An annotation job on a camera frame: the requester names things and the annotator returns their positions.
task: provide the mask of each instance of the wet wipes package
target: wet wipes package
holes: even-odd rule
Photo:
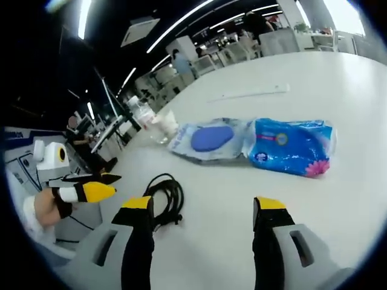
[[[249,161],[260,169],[315,177],[330,167],[334,136],[332,126],[323,120],[218,118],[180,126],[168,149],[200,164]]]
[[[228,163],[242,157],[247,124],[231,118],[184,124],[168,144],[168,150],[195,163]]]
[[[333,128],[326,121],[249,123],[243,155],[257,168],[315,177],[330,168]]]

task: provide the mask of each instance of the chair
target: chair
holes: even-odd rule
[[[334,53],[339,52],[338,49],[339,44],[339,34],[337,31],[332,31],[332,41],[329,43],[329,45],[319,45],[317,48],[319,51],[332,51]]]
[[[194,60],[192,62],[193,68],[197,72],[198,76],[202,76],[203,74],[207,74],[211,71],[216,70],[216,66],[212,61],[210,56],[202,56],[198,60]]]
[[[234,63],[245,62],[246,60],[250,60],[249,53],[238,42],[234,42],[226,46],[226,50],[229,51]]]
[[[387,49],[381,39],[367,39],[355,34],[353,40],[357,55],[387,65]]]
[[[300,52],[296,36],[291,28],[261,34],[259,40],[264,56]]]

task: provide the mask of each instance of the blue package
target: blue package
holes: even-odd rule
[[[257,168],[315,177],[330,167],[333,129],[323,120],[248,124],[242,152]]]

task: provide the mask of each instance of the ceiling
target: ceiling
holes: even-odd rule
[[[17,7],[20,25],[16,30],[16,65],[12,70],[14,93],[10,98],[12,117],[8,125],[64,128],[78,103],[88,100],[106,102],[106,95],[94,67],[106,77],[107,84],[116,93],[134,67],[137,70],[127,87],[164,58],[165,46],[181,30],[186,28],[179,37],[192,36],[234,15],[276,4],[276,0],[214,0],[189,16],[149,54],[146,53],[165,30],[202,2],[93,0],[83,41],[77,37],[81,0],[68,1],[52,14],[44,10],[46,1]],[[233,3],[215,10],[229,2]],[[278,11],[278,8],[265,9],[264,13],[273,11]],[[160,18],[160,21],[144,39],[121,48],[131,20],[146,16]],[[71,95],[68,89],[80,99]]]

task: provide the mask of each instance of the plastic bag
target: plastic bag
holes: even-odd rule
[[[185,159],[200,164],[222,164],[237,160],[242,156],[242,145],[246,135],[247,121],[217,118],[198,124],[183,124],[179,127],[175,138],[168,144],[168,150]],[[208,152],[198,152],[192,148],[192,137],[197,130],[204,127],[228,126],[233,131],[233,138],[220,148]]]
[[[315,177],[330,168],[332,136],[332,126],[323,120],[256,119],[248,124],[242,153],[260,169]]]

